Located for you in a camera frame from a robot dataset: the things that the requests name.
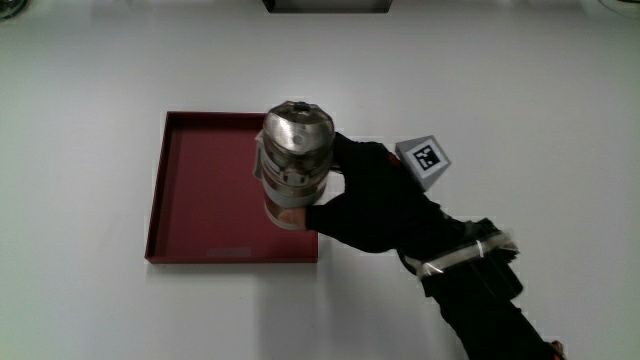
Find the white strap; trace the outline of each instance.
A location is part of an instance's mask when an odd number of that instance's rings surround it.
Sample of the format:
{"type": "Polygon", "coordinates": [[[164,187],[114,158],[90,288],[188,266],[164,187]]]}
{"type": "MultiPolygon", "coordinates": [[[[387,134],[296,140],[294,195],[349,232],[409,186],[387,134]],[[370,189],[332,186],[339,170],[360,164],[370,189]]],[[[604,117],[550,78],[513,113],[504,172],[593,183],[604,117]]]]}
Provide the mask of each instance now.
{"type": "Polygon", "coordinates": [[[426,276],[442,274],[446,268],[461,262],[469,261],[477,257],[482,258],[486,253],[498,247],[505,250],[518,251],[511,237],[506,233],[499,232],[484,241],[476,240],[474,245],[469,245],[429,262],[422,263],[406,255],[404,255],[404,260],[416,269],[418,279],[423,279],[426,276]]]}

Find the gloved hand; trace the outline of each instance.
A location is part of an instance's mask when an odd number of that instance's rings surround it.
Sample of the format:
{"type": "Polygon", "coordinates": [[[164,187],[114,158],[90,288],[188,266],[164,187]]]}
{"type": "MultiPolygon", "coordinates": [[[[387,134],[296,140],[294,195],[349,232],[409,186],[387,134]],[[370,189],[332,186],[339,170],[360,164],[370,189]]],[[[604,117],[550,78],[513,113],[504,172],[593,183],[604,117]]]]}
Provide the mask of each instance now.
{"type": "Polygon", "coordinates": [[[460,245],[464,224],[431,202],[384,145],[336,133],[333,156],[345,178],[344,193],[326,205],[284,211],[281,221],[370,253],[398,249],[428,259],[460,245]]]}

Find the white marker cube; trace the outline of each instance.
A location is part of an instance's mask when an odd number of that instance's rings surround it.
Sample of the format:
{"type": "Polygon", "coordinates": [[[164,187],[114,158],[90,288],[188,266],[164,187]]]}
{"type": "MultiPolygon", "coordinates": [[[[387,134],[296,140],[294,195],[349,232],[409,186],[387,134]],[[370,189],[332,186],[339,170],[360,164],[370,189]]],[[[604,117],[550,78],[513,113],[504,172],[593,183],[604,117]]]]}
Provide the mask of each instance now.
{"type": "Polygon", "coordinates": [[[429,190],[451,162],[433,136],[396,144],[396,155],[411,170],[424,191],[429,190]]]}

